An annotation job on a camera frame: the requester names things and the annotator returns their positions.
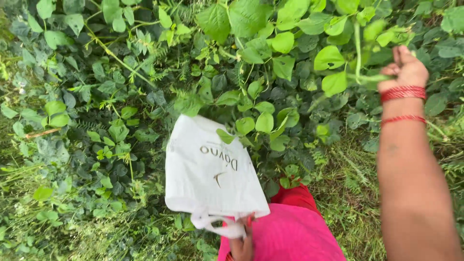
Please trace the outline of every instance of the red pants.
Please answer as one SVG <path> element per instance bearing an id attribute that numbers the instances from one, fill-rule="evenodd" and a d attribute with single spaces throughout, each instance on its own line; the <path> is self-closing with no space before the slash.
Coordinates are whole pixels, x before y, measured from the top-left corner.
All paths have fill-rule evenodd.
<path id="1" fill-rule="evenodd" d="M 279 192 L 271 198 L 271 203 L 307 208 L 315 211 L 322 217 L 321 213 L 317 210 L 313 195 L 309 192 L 308 187 L 303 184 L 292 189 L 284 189 L 280 186 Z"/>

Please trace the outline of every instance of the white plastic bag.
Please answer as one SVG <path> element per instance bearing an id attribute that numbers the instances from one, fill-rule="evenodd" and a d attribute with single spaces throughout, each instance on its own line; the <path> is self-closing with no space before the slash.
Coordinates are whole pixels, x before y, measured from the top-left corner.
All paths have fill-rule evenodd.
<path id="1" fill-rule="evenodd" d="M 165 200 L 170 210 L 192 213 L 196 228 L 239 238 L 245 236 L 243 226 L 225 216 L 262 217 L 270 211 L 248 151 L 238 138 L 222 142 L 218 128 L 226 130 L 201 116 L 179 116 L 166 148 Z M 228 226 L 213 228 L 218 220 Z"/>

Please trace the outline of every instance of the pink clothing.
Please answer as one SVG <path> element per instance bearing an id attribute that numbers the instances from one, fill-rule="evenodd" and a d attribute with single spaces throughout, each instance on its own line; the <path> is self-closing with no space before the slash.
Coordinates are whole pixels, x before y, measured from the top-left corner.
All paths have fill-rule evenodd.
<path id="1" fill-rule="evenodd" d="M 315 211 L 284 204 L 269 204 L 271 214 L 253 222 L 253 261 L 345 261 L 343 252 Z M 230 252 L 221 237 L 218 261 Z"/>

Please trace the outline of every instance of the hand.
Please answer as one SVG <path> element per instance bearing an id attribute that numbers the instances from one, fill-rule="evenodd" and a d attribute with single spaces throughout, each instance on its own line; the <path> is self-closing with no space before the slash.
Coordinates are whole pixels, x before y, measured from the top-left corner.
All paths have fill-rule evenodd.
<path id="1" fill-rule="evenodd" d="M 251 222 L 254 220 L 254 213 L 239 219 L 237 223 L 245 226 L 246 238 L 229 239 L 232 257 L 235 261 L 252 261 L 253 260 L 253 242 Z"/>
<path id="2" fill-rule="evenodd" d="M 394 47 L 393 58 L 395 62 L 383 68 L 380 73 L 398 77 L 393 80 L 379 82 L 377 87 L 380 93 L 405 85 L 425 88 L 429 79 L 429 72 L 406 46 Z"/>

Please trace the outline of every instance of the green vegetation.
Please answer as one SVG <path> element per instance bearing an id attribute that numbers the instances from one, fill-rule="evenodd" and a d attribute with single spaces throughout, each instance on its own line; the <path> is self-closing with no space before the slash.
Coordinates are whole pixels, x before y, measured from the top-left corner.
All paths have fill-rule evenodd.
<path id="1" fill-rule="evenodd" d="M 3 260 L 215 260 L 163 202 L 180 113 L 225 124 L 267 197 L 307 184 L 348 260 L 384 260 L 379 70 L 429 69 L 428 135 L 464 240 L 462 0 L 0 3 Z"/>

